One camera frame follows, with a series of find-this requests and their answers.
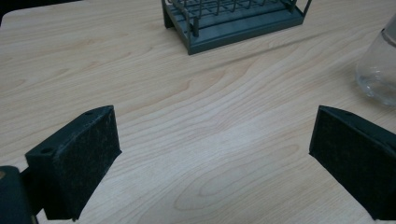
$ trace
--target wood grain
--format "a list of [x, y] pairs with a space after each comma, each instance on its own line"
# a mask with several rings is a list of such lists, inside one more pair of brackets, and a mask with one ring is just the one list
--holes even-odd
[[[78, 223], [373, 223], [308, 155], [319, 105], [396, 133], [356, 61], [394, 0], [314, 0], [302, 26], [188, 56], [160, 1], [8, 13], [0, 28], [0, 165], [86, 110], [114, 105], [123, 153]], [[71, 223], [47, 221], [40, 223]]]

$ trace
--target clear glass jar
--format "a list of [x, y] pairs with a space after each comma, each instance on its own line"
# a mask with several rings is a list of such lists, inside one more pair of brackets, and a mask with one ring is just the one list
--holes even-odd
[[356, 80], [368, 96], [396, 106], [396, 15], [358, 62]]

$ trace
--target light wood surface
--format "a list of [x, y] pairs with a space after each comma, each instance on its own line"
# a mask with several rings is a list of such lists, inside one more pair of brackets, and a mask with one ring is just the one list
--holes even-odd
[[24, 153], [67, 122], [114, 105], [123, 153], [78, 223], [373, 223], [308, 148], [319, 105], [396, 133], [395, 109], [354, 80], [395, 11], [394, 0], [314, 0], [301, 26], [193, 56], [159, 0], [10, 12], [0, 165], [23, 170]]

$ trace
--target rack grid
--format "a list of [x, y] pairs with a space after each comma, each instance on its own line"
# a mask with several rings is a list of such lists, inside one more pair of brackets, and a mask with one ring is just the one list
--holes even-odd
[[311, 1], [301, 11], [297, 0], [162, 0], [163, 20], [191, 55], [300, 25]]

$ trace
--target metal rack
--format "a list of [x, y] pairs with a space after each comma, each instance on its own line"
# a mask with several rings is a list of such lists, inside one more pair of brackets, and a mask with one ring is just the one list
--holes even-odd
[[175, 27], [189, 54], [300, 25], [297, 0], [162, 0], [166, 28]]

